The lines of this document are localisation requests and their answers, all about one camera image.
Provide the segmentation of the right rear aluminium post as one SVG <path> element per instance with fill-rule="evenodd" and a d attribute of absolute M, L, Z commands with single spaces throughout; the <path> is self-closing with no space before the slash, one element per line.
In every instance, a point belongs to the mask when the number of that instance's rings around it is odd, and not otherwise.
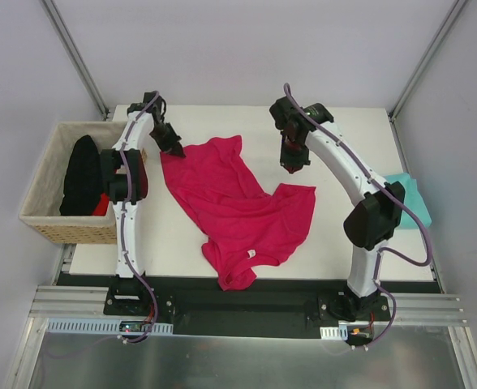
<path fill-rule="evenodd" d="M 413 91 L 419 84 L 426 73 L 428 67 L 432 63 L 434 57 L 439 52 L 441 46 L 445 43 L 449 34 L 453 30 L 454 25 L 461 17 L 463 11 L 471 2 L 469 0 L 456 0 L 450 5 L 445 17 L 442 19 L 439 28 L 434 33 L 432 39 L 428 43 L 427 48 L 412 71 L 410 78 L 407 80 L 405 87 L 399 94 L 395 104 L 389 111 L 389 121 L 395 123 L 400 112 L 410 99 Z"/>

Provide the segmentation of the pink t shirt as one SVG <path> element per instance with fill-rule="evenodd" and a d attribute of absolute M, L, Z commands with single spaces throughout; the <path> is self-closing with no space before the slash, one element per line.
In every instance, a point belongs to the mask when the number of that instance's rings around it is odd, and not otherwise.
<path fill-rule="evenodd" d="M 313 186 L 264 192 L 242 146 L 236 135 L 187 146 L 182 157 L 161 154 L 166 187 L 207 236 L 201 251 L 224 291 L 250 287 L 255 267 L 285 263 L 307 239 L 316 205 Z"/>

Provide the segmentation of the aluminium rail frame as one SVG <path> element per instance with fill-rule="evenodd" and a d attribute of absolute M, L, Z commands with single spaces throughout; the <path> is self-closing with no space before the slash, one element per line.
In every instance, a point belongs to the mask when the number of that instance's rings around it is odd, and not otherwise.
<path fill-rule="evenodd" d="M 477 388 L 475 320 L 469 301 L 448 293 L 434 267 L 410 268 L 386 255 L 382 281 L 390 292 L 393 324 L 378 341 L 350 350 L 317 339 L 152 335 L 125 345 L 115 337 L 57 337 L 51 318 L 100 319 L 114 267 L 72 275 L 79 261 L 72 244 L 58 246 L 51 269 L 32 286 L 6 387 L 208 388 Z M 200 243 L 175 242 L 148 256 L 147 276 L 214 278 Z M 348 258 L 323 243 L 301 247 L 280 267 L 258 270 L 258 280 L 345 282 Z"/>

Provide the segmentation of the wicker laundry basket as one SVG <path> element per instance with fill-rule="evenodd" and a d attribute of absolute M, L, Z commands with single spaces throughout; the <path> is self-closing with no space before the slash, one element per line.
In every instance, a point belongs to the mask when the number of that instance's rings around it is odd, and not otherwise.
<path fill-rule="evenodd" d="M 114 244 L 115 216 L 103 204 L 99 154 L 125 122 L 60 122 L 37 168 L 19 218 L 53 243 Z"/>

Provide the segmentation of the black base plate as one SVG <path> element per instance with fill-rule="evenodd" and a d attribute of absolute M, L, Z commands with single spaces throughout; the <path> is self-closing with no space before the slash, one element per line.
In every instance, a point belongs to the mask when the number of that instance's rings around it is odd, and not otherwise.
<path fill-rule="evenodd" d="M 340 280 L 255 280 L 247 289 L 224 291 L 214 278 L 154 276 L 111 280 L 103 313 L 147 317 L 172 325 L 174 334 L 317 339 L 335 327 L 331 311 L 346 295 Z"/>

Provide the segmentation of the left rear aluminium post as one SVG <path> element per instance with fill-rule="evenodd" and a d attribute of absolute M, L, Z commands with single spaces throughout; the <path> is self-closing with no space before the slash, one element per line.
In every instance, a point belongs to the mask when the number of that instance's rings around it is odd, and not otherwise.
<path fill-rule="evenodd" d="M 101 118 L 106 121 L 110 114 L 110 108 L 102 97 L 102 94 L 84 61 L 84 58 L 75 43 L 75 39 L 72 36 L 56 2 L 53 0 L 40 0 L 39 3 L 54 28 L 58 39 L 61 41 L 62 47 L 75 68 L 87 94 L 91 98 Z"/>

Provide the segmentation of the black t shirt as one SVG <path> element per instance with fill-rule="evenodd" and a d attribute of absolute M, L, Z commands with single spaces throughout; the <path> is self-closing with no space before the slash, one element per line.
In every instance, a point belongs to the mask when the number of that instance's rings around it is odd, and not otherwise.
<path fill-rule="evenodd" d="M 97 145 L 85 135 L 75 142 L 63 183 L 62 216 L 91 216 L 100 201 L 101 162 Z"/>

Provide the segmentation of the aluminium post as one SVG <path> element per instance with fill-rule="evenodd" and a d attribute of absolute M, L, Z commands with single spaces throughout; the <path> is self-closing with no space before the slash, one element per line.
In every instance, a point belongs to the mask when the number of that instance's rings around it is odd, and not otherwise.
<path fill-rule="evenodd" d="M 62 47 L 75 68 L 87 94 L 91 98 L 101 118 L 106 121 L 110 114 L 110 108 L 102 97 L 102 94 L 84 61 L 84 58 L 75 43 L 75 39 L 72 36 L 56 2 L 53 0 L 40 0 L 39 3 L 54 28 L 58 39 L 61 41 Z"/>
<path fill-rule="evenodd" d="M 419 84 L 426 73 L 428 67 L 432 63 L 434 57 L 439 52 L 441 46 L 445 43 L 449 34 L 453 30 L 454 25 L 461 17 L 463 11 L 471 2 L 469 0 L 456 0 L 450 5 L 445 17 L 442 19 L 439 28 L 434 33 L 432 39 L 428 43 L 427 48 L 412 71 L 410 78 L 407 80 L 405 87 L 399 94 L 395 104 L 389 111 L 389 121 L 395 123 L 400 112 L 410 99 L 413 91 Z"/>

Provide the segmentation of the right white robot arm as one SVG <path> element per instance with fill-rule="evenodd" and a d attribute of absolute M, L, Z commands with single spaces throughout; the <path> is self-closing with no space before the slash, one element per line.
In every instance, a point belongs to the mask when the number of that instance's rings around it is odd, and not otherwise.
<path fill-rule="evenodd" d="M 373 309 L 369 297 L 376 292 L 374 273 L 377 250 L 384 247 L 401 221 L 402 209 L 375 185 L 379 182 L 393 197 L 403 201 L 404 187 L 389 184 L 374 173 L 346 143 L 333 115 L 320 103 L 296 109 L 286 96 L 269 108 L 281 133 L 280 165 L 295 173 L 316 155 L 347 193 L 354 209 L 343 222 L 353 245 L 344 310 L 352 319 L 363 319 Z"/>

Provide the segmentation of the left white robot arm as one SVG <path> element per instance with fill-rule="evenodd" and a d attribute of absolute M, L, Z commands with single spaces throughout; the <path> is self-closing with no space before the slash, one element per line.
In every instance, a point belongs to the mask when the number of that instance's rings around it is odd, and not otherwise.
<path fill-rule="evenodd" d="M 182 138 L 165 120 L 167 104 L 158 91 L 146 92 L 127 109 L 127 124 L 118 141 L 101 151 L 101 176 L 105 195 L 115 216 L 117 262 L 121 279 L 140 279 L 145 273 L 140 244 L 140 204 L 148 195 L 142 148 L 147 137 L 161 152 L 183 158 Z"/>

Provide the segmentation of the red t shirt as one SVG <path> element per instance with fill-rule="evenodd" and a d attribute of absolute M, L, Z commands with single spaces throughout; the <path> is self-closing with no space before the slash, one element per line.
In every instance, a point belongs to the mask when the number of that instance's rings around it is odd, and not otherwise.
<path fill-rule="evenodd" d="M 92 212 L 92 216 L 105 216 L 110 203 L 110 199 L 105 193 L 101 194 L 100 201 Z"/>

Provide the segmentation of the folded teal t shirt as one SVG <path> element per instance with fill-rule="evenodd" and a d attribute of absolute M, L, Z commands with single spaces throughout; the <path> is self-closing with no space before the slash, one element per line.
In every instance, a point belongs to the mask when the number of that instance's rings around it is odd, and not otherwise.
<path fill-rule="evenodd" d="M 404 205 L 419 218 L 426 228 L 429 228 L 432 224 L 432 218 L 422 195 L 419 193 L 417 181 L 408 173 L 387 175 L 385 180 L 389 183 L 399 182 L 402 184 L 406 192 Z M 419 229 L 418 225 L 405 211 L 402 211 L 402 218 L 398 228 L 405 230 Z"/>

